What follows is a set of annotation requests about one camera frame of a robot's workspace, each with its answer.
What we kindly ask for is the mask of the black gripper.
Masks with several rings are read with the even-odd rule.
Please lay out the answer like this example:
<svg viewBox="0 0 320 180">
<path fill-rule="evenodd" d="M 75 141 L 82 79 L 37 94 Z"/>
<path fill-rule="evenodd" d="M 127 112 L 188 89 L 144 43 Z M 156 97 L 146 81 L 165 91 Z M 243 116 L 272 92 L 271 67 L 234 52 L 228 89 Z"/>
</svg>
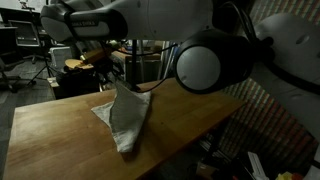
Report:
<svg viewBox="0 0 320 180">
<path fill-rule="evenodd" d="M 96 61 L 94 68 L 102 84 L 110 82 L 110 77 L 115 74 L 114 62 L 108 57 Z"/>
</svg>

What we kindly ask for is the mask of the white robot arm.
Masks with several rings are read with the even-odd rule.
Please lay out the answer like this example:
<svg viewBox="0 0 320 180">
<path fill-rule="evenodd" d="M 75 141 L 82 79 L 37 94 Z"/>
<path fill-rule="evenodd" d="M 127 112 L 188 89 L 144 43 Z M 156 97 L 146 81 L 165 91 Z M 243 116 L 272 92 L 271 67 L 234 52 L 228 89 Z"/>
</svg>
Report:
<svg viewBox="0 0 320 180">
<path fill-rule="evenodd" d="M 320 140 L 318 26 L 291 13 L 254 24 L 238 8 L 246 33 L 233 35 L 215 25 L 218 9 L 212 0 L 59 0 L 40 21 L 60 42 L 176 41 L 173 71 L 184 89 L 206 94 L 252 78 Z"/>
</svg>

